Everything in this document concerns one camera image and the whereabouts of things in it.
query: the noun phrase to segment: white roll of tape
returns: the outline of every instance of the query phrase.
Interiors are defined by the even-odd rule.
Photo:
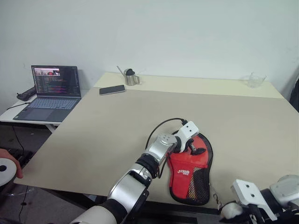
[[[0,158],[0,186],[8,183],[15,175],[17,167],[9,159]]]

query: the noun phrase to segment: glass cup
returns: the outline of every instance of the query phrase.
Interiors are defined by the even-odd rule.
[[[266,76],[256,75],[254,72],[251,73],[247,85],[250,88],[259,87],[263,81],[266,79]]]

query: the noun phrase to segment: human hand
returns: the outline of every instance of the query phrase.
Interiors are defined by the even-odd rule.
[[[0,148],[0,158],[9,159],[15,163],[17,166],[17,177],[23,178],[22,168],[19,161],[17,161],[9,152],[3,148]]]

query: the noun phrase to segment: smartphone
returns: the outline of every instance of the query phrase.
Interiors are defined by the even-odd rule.
[[[118,92],[125,92],[125,86],[124,85],[116,85],[116,86],[110,86],[106,88],[100,88],[100,95],[108,95]]]

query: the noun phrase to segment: laptop screen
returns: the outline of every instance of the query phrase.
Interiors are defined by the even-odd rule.
[[[32,65],[31,69],[39,97],[81,97],[76,66]]]

